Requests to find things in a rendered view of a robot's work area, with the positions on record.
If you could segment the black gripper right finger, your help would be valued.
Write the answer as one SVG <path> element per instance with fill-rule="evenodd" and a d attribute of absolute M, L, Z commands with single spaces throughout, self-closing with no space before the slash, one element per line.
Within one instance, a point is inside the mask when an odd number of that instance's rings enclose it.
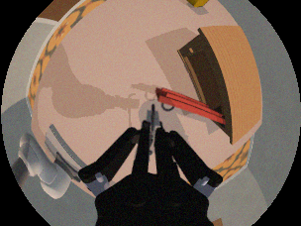
<path fill-rule="evenodd" d="M 162 172 L 168 205 L 179 206 L 187 198 L 177 165 L 189 183 L 207 198 L 222 183 L 222 176 L 208 168 L 176 131 L 165 132 L 162 123 L 159 123 L 157 111 L 154 115 L 152 139 L 154 141 L 156 173 Z"/>

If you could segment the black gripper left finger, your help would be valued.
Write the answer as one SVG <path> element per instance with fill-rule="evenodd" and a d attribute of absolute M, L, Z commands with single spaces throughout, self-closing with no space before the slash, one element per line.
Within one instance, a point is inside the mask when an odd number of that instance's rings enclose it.
<path fill-rule="evenodd" d="M 128 128 L 96 162 L 79 170 L 78 176 L 95 197 L 108 189 L 109 182 L 118 172 L 136 143 L 138 143 L 127 191 L 127 199 L 129 204 L 135 207 L 143 206 L 146 203 L 151 110 L 147 111 L 147 120 L 144 121 L 142 129 Z"/>

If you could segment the brown wooden cabinet with red door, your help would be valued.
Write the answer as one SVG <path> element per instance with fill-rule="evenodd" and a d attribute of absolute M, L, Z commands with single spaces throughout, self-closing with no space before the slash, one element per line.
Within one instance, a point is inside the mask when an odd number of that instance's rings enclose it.
<path fill-rule="evenodd" d="M 177 52 L 200 101 L 165 88 L 157 88 L 157 101 L 164 111 L 177 107 L 214 120 L 233 145 L 260 120 L 260 83 L 251 46 L 241 26 L 197 31 L 199 35 Z M 172 107 L 166 109 L 163 103 Z"/>

